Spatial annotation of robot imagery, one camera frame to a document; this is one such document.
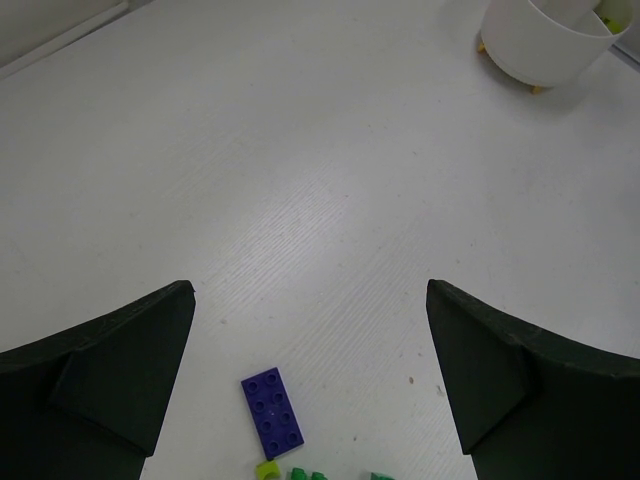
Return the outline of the small dark green lego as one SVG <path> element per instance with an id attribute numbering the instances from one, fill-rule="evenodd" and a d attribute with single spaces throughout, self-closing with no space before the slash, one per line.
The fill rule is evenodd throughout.
<path id="1" fill-rule="evenodd" d="M 371 472 L 369 480 L 394 480 L 394 478 L 383 473 Z"/>

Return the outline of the dark green curved lego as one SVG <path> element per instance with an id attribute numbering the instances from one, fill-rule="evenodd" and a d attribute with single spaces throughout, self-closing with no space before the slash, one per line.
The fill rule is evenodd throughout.
<path id="1" fill-rule="evenodd" d="M 318 471 L 307 472 L 303 468 L 294 467 L 289 473 L 289 480 L 327 480 L 327 477 Z"/>

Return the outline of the tiny lime green lego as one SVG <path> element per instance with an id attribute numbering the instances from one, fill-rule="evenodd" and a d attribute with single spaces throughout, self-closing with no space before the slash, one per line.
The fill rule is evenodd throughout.
<path id="1" fill-rule="evenodd" d="M 275 460 L 265 461 L 255 467 L 257 480 L 276 480 L 281 477 L 280 468 Z"/>

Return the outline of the purple lego plate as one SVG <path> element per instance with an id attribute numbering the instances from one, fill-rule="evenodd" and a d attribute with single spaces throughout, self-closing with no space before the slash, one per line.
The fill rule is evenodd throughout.
<path id="1" fill-rule="evenodd" d="M 278 368 L 271 368 L 242 380 L 241 387 L 268 461 L 304 444 L 304 437 Z"/>

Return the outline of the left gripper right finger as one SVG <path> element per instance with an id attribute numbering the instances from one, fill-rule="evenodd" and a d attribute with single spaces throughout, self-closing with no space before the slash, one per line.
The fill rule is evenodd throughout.
<path id="1" fill-rule="evenodd" d="M 426 311 L 457 435 L 480 479 L 636 479 L 639 362 L 444 281 Z"/>

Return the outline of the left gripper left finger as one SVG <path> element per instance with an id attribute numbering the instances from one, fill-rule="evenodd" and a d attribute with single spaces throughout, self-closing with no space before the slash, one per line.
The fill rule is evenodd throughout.
<path id="1" fill-rule="evenodd" d="M 1 355 L 4 479 L 137 479 L 195 313 L 190 281 Z"/>

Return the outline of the lime green square lego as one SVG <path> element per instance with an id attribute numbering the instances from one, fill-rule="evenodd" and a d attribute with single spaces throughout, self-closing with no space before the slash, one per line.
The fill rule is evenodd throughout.
<path id="1" fill-rule="evenodd" d="M 599 14 L 599 19 L 606 26 L 606 28 L 612 35 L 621 34 L 625 30 L 625 27 L 619 22 L 617 22 L 615 19 L 612 19 L 610 17 L 601 15 L 601 14 Z"/>

